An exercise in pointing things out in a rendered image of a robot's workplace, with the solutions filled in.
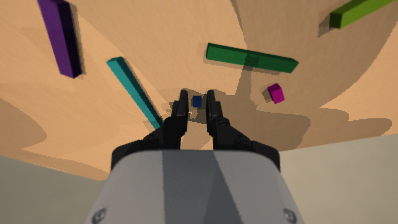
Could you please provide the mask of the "purple rod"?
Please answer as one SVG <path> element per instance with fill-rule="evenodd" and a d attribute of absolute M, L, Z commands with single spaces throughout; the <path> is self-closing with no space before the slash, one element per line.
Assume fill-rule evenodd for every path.
<path fill-rule="evenodd" d="M 37 0 L 60 74 L 81 75 L 70 4 L 65 0 Z"/>

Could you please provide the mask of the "magenta rod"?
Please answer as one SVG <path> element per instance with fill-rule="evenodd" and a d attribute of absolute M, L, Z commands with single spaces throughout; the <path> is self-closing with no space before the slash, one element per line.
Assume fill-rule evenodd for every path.
<path fill-rule="evenodd" d="M 271 99 L 275 104 L 282 102 L 285 100 L 282 88 L 278 85 L 278 83 L 275 83 L 269 87 L 267 87 L 269 94 L 271 96 Z"/>

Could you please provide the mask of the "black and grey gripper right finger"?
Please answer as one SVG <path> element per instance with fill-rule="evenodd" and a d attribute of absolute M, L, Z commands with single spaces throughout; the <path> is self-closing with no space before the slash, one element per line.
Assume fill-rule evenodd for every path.
<path fill-rule="evenodd" d="M 207 133 L 213 137 L 213 150 L 243 150 L 262 154 L 272 160 L 281 173 L 279 152 L 271 146 L 251 141 L 233 128 L 230 121 L 223 117 L 221 103 L 215 101 L 214 90 L 207 91 L 206 122 Z"/>

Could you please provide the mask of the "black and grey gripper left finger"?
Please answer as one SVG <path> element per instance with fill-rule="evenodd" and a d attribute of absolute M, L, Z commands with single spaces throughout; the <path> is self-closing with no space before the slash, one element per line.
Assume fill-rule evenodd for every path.
<path fill-rule="evenodd" d="M 188 112 L 188 91 L 181 90 L 179 101 L 174 101 L 171 116 L 164 120 L 161 127 L 142 140 L 118 146 L 113 150 L 110 172 L 121 158 L 137 151 L 180 150 L 181 137 L 187 132 Z"/>

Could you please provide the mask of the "small blue block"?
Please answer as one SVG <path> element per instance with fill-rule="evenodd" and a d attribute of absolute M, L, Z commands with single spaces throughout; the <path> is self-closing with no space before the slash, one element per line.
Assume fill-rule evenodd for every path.
<path fill-rule="evenodd" d="M 193 96 L 193 107 L 202 107 L 202 96 Z"/>

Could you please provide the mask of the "turquoise rod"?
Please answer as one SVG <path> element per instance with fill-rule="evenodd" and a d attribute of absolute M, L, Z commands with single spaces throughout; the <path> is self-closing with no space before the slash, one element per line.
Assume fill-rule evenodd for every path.
<path fill-rule="evenodd" d="M 123 87 L 141 109 L 143 114 L 155 128 L 155 130 L 163 125 L 160 117 L 158 116 L 157 112 L 153 108 L 152 104 L 150 103 L 149 99 L 145 95 L 144 91 L 140 87 L 139 83 L 137 82 L 136 78 L 132 74 L 131 70 L 127 66 L 126 62 L 124 61 L 123 57 L 115 57 L 111 58 L 106 62 L 118 80 L 121 82 Z"/>

